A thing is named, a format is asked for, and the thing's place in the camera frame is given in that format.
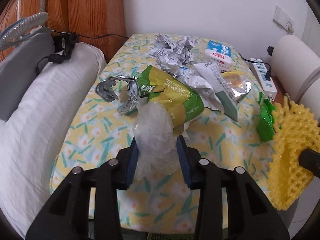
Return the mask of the clear plastic bag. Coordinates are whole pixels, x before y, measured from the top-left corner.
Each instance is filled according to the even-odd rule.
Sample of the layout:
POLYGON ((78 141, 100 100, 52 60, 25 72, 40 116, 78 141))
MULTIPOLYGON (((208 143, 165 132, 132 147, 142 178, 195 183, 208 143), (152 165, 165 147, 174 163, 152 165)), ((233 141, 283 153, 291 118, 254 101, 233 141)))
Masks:
POLYGON ((138 180, 154 171, 172 175, 178 169, 174 126, 162 104, 150 101, 140 107, 132 130, 139 149, 135 172, 138 180))

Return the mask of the yellow foam fruit net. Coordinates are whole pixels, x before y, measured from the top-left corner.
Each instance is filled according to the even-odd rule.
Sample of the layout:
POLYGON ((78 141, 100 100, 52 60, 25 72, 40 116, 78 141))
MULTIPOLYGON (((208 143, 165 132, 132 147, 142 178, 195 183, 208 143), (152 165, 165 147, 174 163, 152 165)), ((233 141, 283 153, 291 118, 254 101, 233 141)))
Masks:
POLYGON ((298 158, 310 148, 319 152, 319 126, 308 107, 284 96, 276 103, 274 144, 269 163, 268 190, 270 201, 277 210, 285 211, 297 200, 313 180, 312 172, 300 166, 298 158))

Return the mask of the small green wrapper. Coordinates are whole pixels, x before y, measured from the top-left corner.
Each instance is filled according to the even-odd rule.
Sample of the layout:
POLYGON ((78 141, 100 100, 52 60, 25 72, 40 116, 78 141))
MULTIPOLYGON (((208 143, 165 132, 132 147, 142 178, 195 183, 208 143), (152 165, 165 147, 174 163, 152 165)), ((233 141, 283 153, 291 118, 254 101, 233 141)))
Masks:
POLYGON ((268 97, 263 92, 259 92, 258 104, 260 106, 259 121, 256 130, 263 142, 273 139, 274 135, 274 118, 272 112, 276 110, 268 97))

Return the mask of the green yellow snack bag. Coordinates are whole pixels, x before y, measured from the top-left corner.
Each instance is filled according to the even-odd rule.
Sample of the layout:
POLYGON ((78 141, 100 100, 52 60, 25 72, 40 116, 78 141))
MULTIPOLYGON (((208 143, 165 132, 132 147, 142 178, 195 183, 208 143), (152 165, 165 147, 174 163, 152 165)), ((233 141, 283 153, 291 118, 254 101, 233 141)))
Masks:
POLYGON ((147 66, 136 81, 140 96, 146 97, 148 102, 161 103, 175 127, 195 119, 204 111, 197 92, 156 67, 147 66))

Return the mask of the white green snack packet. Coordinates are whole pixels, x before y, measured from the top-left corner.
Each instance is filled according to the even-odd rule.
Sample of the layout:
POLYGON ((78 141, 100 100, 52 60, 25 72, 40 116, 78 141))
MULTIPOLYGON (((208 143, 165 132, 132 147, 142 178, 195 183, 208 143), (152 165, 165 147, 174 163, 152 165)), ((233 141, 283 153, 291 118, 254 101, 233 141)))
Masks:
POLYGON ((193 64, 185 70, 182 80, 200 95, 204 107, 220 111, 234 121, 238 120, 234 94, 216 63, 193 64))

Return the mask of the grey foil wrapper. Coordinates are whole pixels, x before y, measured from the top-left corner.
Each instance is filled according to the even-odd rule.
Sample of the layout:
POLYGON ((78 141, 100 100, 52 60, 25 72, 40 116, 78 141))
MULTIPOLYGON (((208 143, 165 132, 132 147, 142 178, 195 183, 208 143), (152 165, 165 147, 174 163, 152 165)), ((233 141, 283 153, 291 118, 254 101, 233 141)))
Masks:
POLYGON ((106 102, 119 100, 117 111, 121 115, 134 110, 140 98, 138 83, 132 77, 109 76, 97 84, 95 92, 106 102))

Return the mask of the yellow silver snack wrapper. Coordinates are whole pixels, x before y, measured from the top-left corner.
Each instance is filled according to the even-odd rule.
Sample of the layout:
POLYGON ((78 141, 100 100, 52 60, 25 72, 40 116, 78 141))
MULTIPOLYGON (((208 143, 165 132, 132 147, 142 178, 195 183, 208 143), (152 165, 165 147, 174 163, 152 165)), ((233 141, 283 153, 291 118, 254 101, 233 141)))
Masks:
POLYGON ((251 79, 243 71, 228 71, 221 73, 221 75, 229 84, 236 103, 242 101, 252 89, 251 79))

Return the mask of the patterned white paper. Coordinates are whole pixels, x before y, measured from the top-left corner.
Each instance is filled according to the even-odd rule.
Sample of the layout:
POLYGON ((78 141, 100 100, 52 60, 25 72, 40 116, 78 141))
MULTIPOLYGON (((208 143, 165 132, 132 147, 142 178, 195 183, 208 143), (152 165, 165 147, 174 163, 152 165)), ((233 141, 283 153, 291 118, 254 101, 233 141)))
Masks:
POLYGON ((170 75, 177 75, 181 67, 194 61, 191 50, 196 46, 196 39, 192 36, 184 36, 178 41, 173 41, 170 36, 159 34, 154 46, 149 55, 156 60, 161 70, 170 75))

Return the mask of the blue white milk carton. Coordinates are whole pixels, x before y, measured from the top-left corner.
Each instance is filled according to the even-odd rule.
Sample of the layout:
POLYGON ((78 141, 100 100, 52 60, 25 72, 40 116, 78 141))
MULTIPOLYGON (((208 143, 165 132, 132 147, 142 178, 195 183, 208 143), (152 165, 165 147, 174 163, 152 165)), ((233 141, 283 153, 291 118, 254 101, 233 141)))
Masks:
POLYGON ((229 70, 232 64, 231 48, 219 42, 209 40, 204 50, 203 59, 217 63, 221 70, 229 70))

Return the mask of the white cylindrical appliance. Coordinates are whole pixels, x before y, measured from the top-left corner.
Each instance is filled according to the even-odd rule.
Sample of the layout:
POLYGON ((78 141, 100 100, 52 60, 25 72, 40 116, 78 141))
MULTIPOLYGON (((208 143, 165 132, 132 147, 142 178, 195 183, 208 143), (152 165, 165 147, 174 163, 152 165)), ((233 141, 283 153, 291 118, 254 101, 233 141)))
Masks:
POLYGON ((283 36, 271 56, 272 73, 297 104, 319 120, 319 57, 295 35, 283 36))

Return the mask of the white pillow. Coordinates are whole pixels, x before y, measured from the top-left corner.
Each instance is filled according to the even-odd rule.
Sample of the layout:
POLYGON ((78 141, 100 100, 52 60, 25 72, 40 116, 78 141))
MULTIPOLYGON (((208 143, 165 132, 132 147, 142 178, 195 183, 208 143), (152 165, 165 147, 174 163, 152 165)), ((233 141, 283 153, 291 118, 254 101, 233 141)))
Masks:
POLYGON ((16 111, 1 122, 1 211, 20 237, 50 196, 55 157, 105 66, 100 49, 76 44, 70 60, 46 64, 16 111))

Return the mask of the white power strip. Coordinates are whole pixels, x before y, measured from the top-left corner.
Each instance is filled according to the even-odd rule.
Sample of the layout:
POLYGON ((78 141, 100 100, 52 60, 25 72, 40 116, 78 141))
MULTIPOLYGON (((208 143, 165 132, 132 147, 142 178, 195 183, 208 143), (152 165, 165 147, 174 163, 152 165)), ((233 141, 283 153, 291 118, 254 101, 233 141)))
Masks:
POLYGON ((259 84, 262 87, 264 94, 269 98, 271 102, 273 102, 277 96, 278 91, 272 78, 266 78, 266 74, 268 72, 266 64, 264 64, 261 59, 251 58, 250 61, 251 62, 249 63, 249 66, 251 71, 253 72, 256 79, 259 81, 259 84))

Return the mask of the black power adapter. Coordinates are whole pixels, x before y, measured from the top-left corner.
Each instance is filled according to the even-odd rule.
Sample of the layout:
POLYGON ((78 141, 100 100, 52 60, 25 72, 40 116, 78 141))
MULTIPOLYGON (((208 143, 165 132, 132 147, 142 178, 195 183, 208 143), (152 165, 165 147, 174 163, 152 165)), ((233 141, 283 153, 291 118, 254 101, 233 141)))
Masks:
POLYGON ((38 76, 42 68, 40 68, 40 63, 44 60, 48 62, 61 64, 64 61, 70 60, 72 57, 72 52, 75 45, 79 42, 79 36, 76 33, 61 33, 60 35, 53 38, 55 51, 62 49, 61 53, 52 53, 40 59, 35 68, 35 74, 38 76))

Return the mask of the grey padded device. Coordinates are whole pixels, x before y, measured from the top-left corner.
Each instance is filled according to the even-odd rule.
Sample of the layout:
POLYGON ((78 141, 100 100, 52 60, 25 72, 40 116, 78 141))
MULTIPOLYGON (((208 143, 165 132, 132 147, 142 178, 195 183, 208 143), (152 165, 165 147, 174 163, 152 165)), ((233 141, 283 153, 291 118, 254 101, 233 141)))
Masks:
POLYGON ((1 120, 7 121, 17 109, 22 97, 36 78, 36 68, 42 70, 42 58, 54 52, 50 29, 40 27, 31 38, 16 47, 1 63, 1 120))

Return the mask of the wooden headboard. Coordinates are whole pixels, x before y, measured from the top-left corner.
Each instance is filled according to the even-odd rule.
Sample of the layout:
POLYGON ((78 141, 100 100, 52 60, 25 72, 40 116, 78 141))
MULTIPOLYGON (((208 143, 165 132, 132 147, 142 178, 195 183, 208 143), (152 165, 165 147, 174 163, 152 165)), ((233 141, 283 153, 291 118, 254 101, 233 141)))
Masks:
MULTIPOLYGON (((1 6, 1 30, 39 12, 40 0, 5 0, 1 6)), ((99 48, 110 61, 125 43, 123 0, 46 0, 46 26, 57 31, 75 32, 80 41, 99 48)))

